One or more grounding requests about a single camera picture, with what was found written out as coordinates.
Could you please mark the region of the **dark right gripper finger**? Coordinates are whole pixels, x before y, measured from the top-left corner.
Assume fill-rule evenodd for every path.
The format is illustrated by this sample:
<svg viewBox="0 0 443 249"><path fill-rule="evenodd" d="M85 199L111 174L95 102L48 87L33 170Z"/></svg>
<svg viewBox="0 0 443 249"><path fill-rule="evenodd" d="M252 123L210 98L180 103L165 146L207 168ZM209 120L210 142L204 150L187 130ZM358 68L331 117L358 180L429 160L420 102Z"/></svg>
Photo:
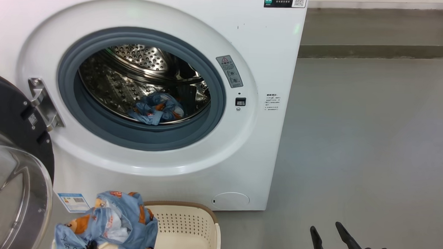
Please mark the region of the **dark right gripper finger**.
<svg viewBox="0 0 443 249"><path fill-rule="evenodd" d="M316 227L311 226L310 234L311 234L313 248L314 249L324 249L323 246L322 246L321 237L319 236L319 233L318 233Z"/></svg>
<svg viewBox="0 0 443 249"><path fill-rule="evenodd" d="M348 249L362 249L357 241L350 235L347 229L345 229L342 223L335 222L335 227L341 237L341 240L346 244Z"/></svg>

